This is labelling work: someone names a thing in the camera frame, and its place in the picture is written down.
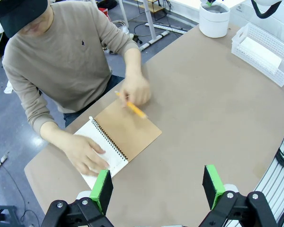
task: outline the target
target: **sweater cuff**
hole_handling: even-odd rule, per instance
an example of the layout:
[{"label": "sweater cuff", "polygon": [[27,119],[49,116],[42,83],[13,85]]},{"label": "sweater cuff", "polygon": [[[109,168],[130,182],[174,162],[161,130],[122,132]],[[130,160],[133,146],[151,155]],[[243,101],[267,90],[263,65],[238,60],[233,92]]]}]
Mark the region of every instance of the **sweater cuff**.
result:
[{"label": "sweater cuff", "polygon": [[135,49],[139,50],[139,47],[138,47],[137,43],[134,40],[130,40],[126,45],[124,45],[121,48],[121,50],[120,50],[121,56],[124,57],[126,51],[128,51],[129,49],[132,49],[132,48],[135,48]]},{"label": "sweater cuff", "polygon": [[37,117],[34,122],[32,123],[33,129],[35,132],[38,133],[38,135],[40,135],[40,129],[41,126],[45,123],[45,122],[55,122],[53,118],[50,117],[50,115],[48,116],[39,116]]}]

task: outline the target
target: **brown notebook cover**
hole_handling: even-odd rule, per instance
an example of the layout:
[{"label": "brown notebook cover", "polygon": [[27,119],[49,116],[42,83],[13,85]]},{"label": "brown notebook cover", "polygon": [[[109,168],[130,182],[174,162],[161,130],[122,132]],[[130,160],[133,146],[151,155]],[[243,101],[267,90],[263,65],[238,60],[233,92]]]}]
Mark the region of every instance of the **brown notebook cover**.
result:
[{"label": "brown notebook cover", "polygon": [[119,99],[99,113],[95,120],[129,162],[162,133],[149,119],[122,107]]}]

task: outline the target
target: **spiral notebook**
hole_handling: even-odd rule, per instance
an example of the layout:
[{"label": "spiral notebook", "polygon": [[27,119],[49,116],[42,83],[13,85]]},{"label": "spiral notebook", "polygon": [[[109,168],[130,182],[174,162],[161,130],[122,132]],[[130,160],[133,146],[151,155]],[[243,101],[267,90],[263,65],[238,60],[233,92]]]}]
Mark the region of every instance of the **spiral notebook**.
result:
[{"label": "spiral notebook", "polygon": [[[106,151],[100,156],[109,163],[114,177],[161,133],[149,119],[142,119],[129,109],[122,108],[116,100],[95,119],[90,117],[75,134],[92,138]],[[82,176],[92,189],[97,178]]]}]

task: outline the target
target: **person's right hand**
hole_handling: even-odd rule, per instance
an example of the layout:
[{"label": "person's right hand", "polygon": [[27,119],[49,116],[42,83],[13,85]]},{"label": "person's right hand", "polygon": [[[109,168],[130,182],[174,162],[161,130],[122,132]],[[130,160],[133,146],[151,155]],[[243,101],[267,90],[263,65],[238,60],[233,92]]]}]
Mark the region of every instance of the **person's right hand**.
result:
[{"label": "person's right hand", "polygon": [[76,169],[84,175],[97,176],[108,163],[98,154],[105,151],[92,139],[80,135],[69,135],[61,148]]}]

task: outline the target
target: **white plastic basket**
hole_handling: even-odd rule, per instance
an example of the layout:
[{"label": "white plastic basket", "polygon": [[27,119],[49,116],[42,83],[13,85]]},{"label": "white plastic basket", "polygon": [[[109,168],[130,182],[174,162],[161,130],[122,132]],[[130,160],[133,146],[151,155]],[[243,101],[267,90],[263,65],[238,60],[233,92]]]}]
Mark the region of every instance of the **white plastic basket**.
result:
[{"label": "white plastic basket", "polygon": [[[277,68],[251,49],[241,45],[246,37],[253,39],[281,58],[280,66]],[[232,38],[231,52],[255,67],[280,87],[284,85],[284,43],[273,35],[253,24],[247,24]]]}]

